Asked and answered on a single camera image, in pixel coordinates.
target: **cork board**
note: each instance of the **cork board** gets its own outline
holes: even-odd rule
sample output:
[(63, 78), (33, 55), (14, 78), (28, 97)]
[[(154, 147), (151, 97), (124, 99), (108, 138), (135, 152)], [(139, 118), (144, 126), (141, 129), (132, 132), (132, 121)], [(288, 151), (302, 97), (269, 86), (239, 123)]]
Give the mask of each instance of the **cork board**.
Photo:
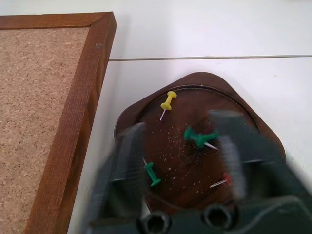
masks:
[(88, 31), (0, 31), (4, 233), (26, 226)]
[(66, 232), (115, 30), (113, 13), (0, 16), (0, 233)]

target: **green push pin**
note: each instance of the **green push pin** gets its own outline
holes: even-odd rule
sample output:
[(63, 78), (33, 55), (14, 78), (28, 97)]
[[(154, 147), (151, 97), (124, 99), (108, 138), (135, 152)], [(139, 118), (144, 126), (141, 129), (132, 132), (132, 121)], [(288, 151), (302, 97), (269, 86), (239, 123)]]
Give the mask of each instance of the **green push pin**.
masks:
[(219, 138), (218, 129), (216, 129), (213, 133), (210, 134), (197, 134), (195, 133), (191, 127), (187, 127), (184, 131), (184, 140), (193, 140), (196, 142), (196, 146), (199, 148), (204, 147), (204, 145), (218, 150), (215, 146), (209, 144), (207, 141), (212, 141)]
[(143, 162), (144, 162), (144, 168), (147, 170), (147, 173), (152, 180), (151, 187), (154, 187), (157, 184), (159, 184), (161, 181), (161, 179), (157, 179), (156, 174), (153, 171), (154, 163), (152, 162), (147, 163), (145, 159), (143, 159)]

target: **white table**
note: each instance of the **white table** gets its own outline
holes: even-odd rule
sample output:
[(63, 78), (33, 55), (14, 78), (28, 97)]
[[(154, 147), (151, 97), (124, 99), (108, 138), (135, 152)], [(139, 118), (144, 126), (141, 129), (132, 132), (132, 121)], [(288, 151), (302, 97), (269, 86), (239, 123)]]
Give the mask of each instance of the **white table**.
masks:
[(111, 53), (115, 61), (108, 64), (70, 233), (77, 233), (94, 173), (112, 147), (121, 112), (192, 72), (224, 78), (281, 139), (288, 163), (312, 190), (312, 57), (269, 58), (312, 55), (312, 1), (0, 2), (0, 15), (101, 11), (114, 11), (116, 16)]

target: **cork surface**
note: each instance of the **cork surface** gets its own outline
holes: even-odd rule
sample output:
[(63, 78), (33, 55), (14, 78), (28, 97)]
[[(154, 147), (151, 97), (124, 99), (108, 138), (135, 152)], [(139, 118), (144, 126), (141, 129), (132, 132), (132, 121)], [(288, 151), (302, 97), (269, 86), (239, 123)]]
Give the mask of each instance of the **cork surface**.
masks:
[(0, 30), (0, 233), (26, 226), (88, 30)]

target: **yellow push pin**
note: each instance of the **yellow push pin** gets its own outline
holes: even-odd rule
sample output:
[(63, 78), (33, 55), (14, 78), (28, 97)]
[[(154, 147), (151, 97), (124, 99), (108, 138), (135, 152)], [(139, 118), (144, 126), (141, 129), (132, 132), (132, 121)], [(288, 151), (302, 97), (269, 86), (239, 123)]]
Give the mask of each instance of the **yellow push pin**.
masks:
[(170, 103), (171, 103), (172, 98), (176, 98), (176, 93), (173, 92), (173, 91), (169, 91), (169, 92), (167, 93), (167, 95), (168, 95), (168, 97), (167, 97), (166, 102), (164, 102), (164, 103), (162, 103), (162, 104), (160, 105), (161, 108), (164, 109), (164, 111), (163, 111), (163, 113), (162, 113), (162, 115), (161, 115), (161, 117), (160, 117), (159, 122), (161, 122), (162, 117), (164, 116), (166, 110), (168, 110), (168, 111), (171, 110), (171, 105), (170, 105)]

